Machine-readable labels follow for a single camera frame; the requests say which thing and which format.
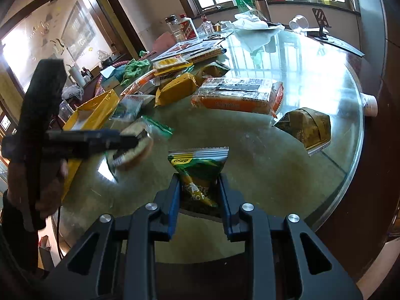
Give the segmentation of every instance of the thermos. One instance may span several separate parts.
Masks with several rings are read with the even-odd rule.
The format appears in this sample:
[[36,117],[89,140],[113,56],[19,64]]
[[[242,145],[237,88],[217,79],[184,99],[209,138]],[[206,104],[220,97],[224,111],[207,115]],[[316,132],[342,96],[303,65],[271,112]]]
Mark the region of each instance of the thermos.
[[263,14],[263,16],[271,21],[270,10],[268,8],[267,0],[252,0],[254,7]]

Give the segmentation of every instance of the plastic cup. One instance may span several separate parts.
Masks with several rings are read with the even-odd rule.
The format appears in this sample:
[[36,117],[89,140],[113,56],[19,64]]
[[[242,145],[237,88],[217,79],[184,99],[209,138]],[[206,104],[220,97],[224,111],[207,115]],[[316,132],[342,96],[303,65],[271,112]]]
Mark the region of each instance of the plastic cup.
[[378,115],[378,103],[374,96],[359,94],[361,97],[361,104],[364,111],[364,116],[376,117]]
[[309,28],[309,22],[304,16],[298,14],[289,22],[289,27],[294,32],[301,32]]

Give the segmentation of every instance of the green cloth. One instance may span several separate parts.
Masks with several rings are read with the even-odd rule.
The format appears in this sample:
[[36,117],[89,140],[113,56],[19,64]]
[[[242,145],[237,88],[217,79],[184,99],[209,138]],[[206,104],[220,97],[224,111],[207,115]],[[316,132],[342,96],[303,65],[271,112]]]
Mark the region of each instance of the green cloth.
[[125,73],[123,74],[123,79],[121,82],[122,86],[128,86],[137,78],[146,74],[150,70],[150,61],[143,60],[137,61],[133,59],[125,67]]

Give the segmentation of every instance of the clear plastic container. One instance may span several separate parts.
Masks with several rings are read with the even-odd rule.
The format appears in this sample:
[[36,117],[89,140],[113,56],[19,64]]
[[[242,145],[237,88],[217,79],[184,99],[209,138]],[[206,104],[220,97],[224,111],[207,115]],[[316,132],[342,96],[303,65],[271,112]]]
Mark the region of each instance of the clear plastic container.
[[193,38],[199,37],[196,27],[193,24],[193,20],[186,17],[186,14],[184,13],[180,15],[180,25],[183,31],[183,36],[186,40],[191,40]]
[[179,23],[177,16],[176,15],[171,15],[168,18],[165,18],[165,22],[169,26],[169,29],[171,29],[171,32],[176,38],[177,42],[184,42],[186,41],[185,35],[183,34],[181,24]]
[[292,21],[289,22],[289,27],[295,33],[300,33],[309,28],[309,22],[304,16],[298,14],[293,18]]
[[74,110],[71,108],[71,106],[67,103],[66,100],[63,100],[62,103],[59,105],[59,118],[61,118],[66,123],[73,113]]

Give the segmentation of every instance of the white plastic bag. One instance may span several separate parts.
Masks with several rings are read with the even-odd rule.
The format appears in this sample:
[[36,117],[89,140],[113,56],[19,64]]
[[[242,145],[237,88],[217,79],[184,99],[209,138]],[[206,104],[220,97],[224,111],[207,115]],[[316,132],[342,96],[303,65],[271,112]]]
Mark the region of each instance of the white plastic bag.
[[226,25],[234,30],[284,30],[285,27],[279,24],[278,26],[268,26],[268,24],[260,19],[264,16],[258,10],[249,10],[243,13],[235,14],[237,19],[233,23],[227,23]]
[[69,99],[71,97],[77,97],[80,101],[82,101],[83,92],[84,92],[83,88],[74,84],[70,87],[64,87],[62,89],[61,98],[65,100],[65,99]]

